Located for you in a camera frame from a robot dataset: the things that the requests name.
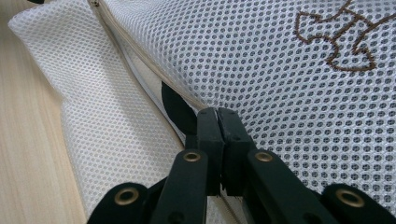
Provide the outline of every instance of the wooden surface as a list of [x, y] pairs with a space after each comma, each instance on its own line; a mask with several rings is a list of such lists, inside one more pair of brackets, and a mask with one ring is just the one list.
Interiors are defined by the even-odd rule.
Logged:
[[0, 0], [0, 223], [85, 223], [61, 128], [61, 97], [7, 22], [35, 4]]

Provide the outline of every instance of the coarse mesh fabric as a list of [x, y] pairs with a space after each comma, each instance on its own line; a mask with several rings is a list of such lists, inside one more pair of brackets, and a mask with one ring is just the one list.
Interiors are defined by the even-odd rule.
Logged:
[[346, 183], [396, 215], [395, 1], [102, 3], [159, 76], [236, 110], [309, 188]]
[[[64, 139], [87, 215], [120, 183], [150, 187], [168, 175], [183, 147], [86, 1], [29, 9], [9, 27], [64, 98]], [[233, 223], [224, 211], [210, 198], [207, 223]]]

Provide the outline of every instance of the brown stitching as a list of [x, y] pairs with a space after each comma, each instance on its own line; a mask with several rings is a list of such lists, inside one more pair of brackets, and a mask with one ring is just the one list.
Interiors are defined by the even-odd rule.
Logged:
[[[294, 26], [294, 30], [295, 30], [295, 34], [297, 36], [297, 38], [299, 40], [301, 40], [302, 42], [304, 42], [305, 44], [311, 44], [312, 41], [314, 39], [323, 39], [329, 43], [332, 44], [332, 47], [334, 49], [334, 53], [332, 54], [331, 57], [329, 57], [328, 59], [326, 59], [326, 63], [336, 69], [336, 70], [341, 70], [341, 71], [349, 71], [349, 72], [358, 72], [358, 71], [369, 71], [369, 70], [373, 70], [376, 68], [376, 64], [375, 64], [375, 58], [373, 56], [373, 54], [371, 53], [371, 51], [368, 48], [363, 48], [363, 49], [358, 49], [358, 45], [359, 43], [363, 40], [363, 38], [371, 31], [373, 31], [376, 27], [378, 27], [379, 25], [390, 21], [392, 19], [396, 18], [396, 14], [392, 14], [390, 16], [387, 16], [386, 18], [381, 19], [379, 22], [377, 23], [372, 23], [371, 21], [369, 21], [367, 18], [363, 17], [360, 14], [357, 14], [349, 9], [347, 9], [347, 7], [351, 4], [352, 0], [348, 0], [346, 1], [346, 3], [338, 10], [337, 14], [335, 14], [334, 16], [325, 19], [325, 20], [321, 20], [321, 16], [319, 14], [312, 14], [312, 13], [307, 13], [307, 12], [299, 12], [297, 14], [297, 18], [296, 18], [296, 22], [295, 22], [295, 26]], [[314, 19], [314, 21], [316, 23], [323, 23], [323, 22], [328, 22], [331, 20], [335, 20], [337, 17], [339, 17], [342, 13], [348, 13], [351, 14], [353, 16], [353, 20], [351, 22], [349, 22], [347, 25], [345, 25], [334, 37], [330, 37], [328, 35], [314, 35], [311, 36], [307, 39], [303, 38], [300, 35], [299, 32], [299, 27], [300, 27], [300, 21], [301, 21], [301, 17], [302, 16], [308, 16]], [[338, 66], [336, 64], [333, 63], [333, 60], [337, 57], [337, 54], [339, 53], [339, 49], [340, 47], [338, 46], [336, 40], [343, 35], [348, 29], [350, 29], [354, 24], [356, 24], [358, 21], [363, 21], [366, 23], [366, 25], [369, 27], [366, 30], [364, 30], [359, 37], [355, 40], [354, 44], [352, 45], [352, 54], [353, 55], [358, 55], [358, 54], [365, 54], [365, 56], [367, 57], [367, 59], [369, 60], [369, 65], [368, 66], [362, 66], [362, 67], [342, 67], [342, 66]]]

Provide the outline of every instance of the metal ring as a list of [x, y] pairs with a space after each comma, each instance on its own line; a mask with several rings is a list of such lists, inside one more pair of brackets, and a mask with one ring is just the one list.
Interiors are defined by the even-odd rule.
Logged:
[[189, 152], [186, 153], [186, 155], [183, 156], [185, 161], [198, 161], [201, 159], [201, 155], [195, 152]]
[[[350, 191], [347, 189], [338, 189], [335, 192], [335, 195], [341, 202], [343, 202], [349, 206], [352, 206], [352, 207], [363, 207], [364, 206], [363, 198], [353, 191]], [[355, 199], [355, 201], [349, 200], [348, 198], [345, 197], [346, 195], [352, 196]]]
[[[132, 195], [127, 198], [123, 198], [122, 194], [124, 193], [131, 193]], [[139, 198], [139, 191], [135, 188], [126, 188], [120, 189], [120, 191], [114, 197], [114, 202], [118, 205], [128, 205], [130, 203], [134, 203], [137, 198]]]
[[273, 159], [273, 157], [266, 152], [258, 152], [256, 155], [254, 155], [254, 157], [256, 157], [256, 159], [259, 161], [271, 161]]

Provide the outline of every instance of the embroidered design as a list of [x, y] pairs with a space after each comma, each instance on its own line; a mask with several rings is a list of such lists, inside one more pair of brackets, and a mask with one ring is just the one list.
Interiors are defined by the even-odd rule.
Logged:
[[[379, 25], [384, 24], [390, 20], [393, 20], [396, 18], [396, 13], [392, 14], [390, 16], [387, 16], [383, 19], [381, 19], [378, 22], [371, 22], [362, 15], [351, 11], [347, 7], [350, 6], [352, 0], [347, 0], [346, 3], [337, 11], [337, 13], [334, 16], [331, 16], [328, 19], [322, 19], [322, 16], [319, 14], [314, 14], [314, 13], [307, 13], [307, 12], [299, 12], [297, 14], [296, 22], [295, 22], [295, 34], [297, 35], [297, 38], [303, 41], [305, 44], [311, 44], [313, 40], [315, 39], [323, 39], [329, 43], [332, 44], [333, 47], [333, 54], [326, 59], [326, 63], [336, 69], [336, 70], [341, 70], [341, 71], [369, 71], [372, 69], [376, 68], [375, 64], [375, 57], [373, 56], [372, 52], [367, 48], [367, 47], [359, 47], [359, 44], [361, 41], [366, 37], [370, 32], [372, 32], [375, 28], [377, 28]], [[323, 35], [323, 34], [318, 34], [318, 35], [312, 35], [309, 37], [304, 37], [302, 35], [302, 32], [300, 31], [301, 28], [301, 20], [302, 17], [309, 17], [314, 20], [314, 23], [327, 23], [327, 22], [334, 22], [334, 21], [340, 21], [341, 16], [344, 18], [350, 17], [350, 21], [346, 23], [346, 25], [342, 26], [337, 32], [334, 32], [332, 35]], [[340, 37], [345, 35], [350, 29], [358, 29], [357, 32], [357, 37], [354, 38], [352, 41], [352, 45], [345, 45], [344, 47], [348, 48], [349, 51], [352, 53], [352, 55], [355, 56], [364, 56], [368, 62], [364, 65], [357, 65], [357, 66], [343, 66], [342, 64], [337, 64], [335, 62], [335, 59], [339, 59], [340, 57]]]

